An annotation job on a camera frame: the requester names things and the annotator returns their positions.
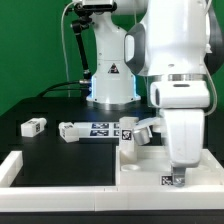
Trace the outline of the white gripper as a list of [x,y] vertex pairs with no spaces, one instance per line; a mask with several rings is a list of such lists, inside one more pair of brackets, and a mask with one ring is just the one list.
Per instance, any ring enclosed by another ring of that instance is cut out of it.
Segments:
[[162,137],[172,164],[172,181],[185,185],[188,167],[197,167],[203,148],[210,95],[204,81],[158,81],[150,85],[150,102],[159,109]]

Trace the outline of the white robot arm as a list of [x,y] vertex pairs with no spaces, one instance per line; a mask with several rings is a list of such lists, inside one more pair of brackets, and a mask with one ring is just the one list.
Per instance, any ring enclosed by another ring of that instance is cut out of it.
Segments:
[[87,102],[123,109],[138,100],[136,76],[149,78],[147,101],[157,113],[120,132],[123,163],[137,158],[136,145],[160,133],[171,165],[172,182],[198,166],[204,122],[217,104],[205,64],[223,36],[212,0],[81,0],[96,37],[97,70]]

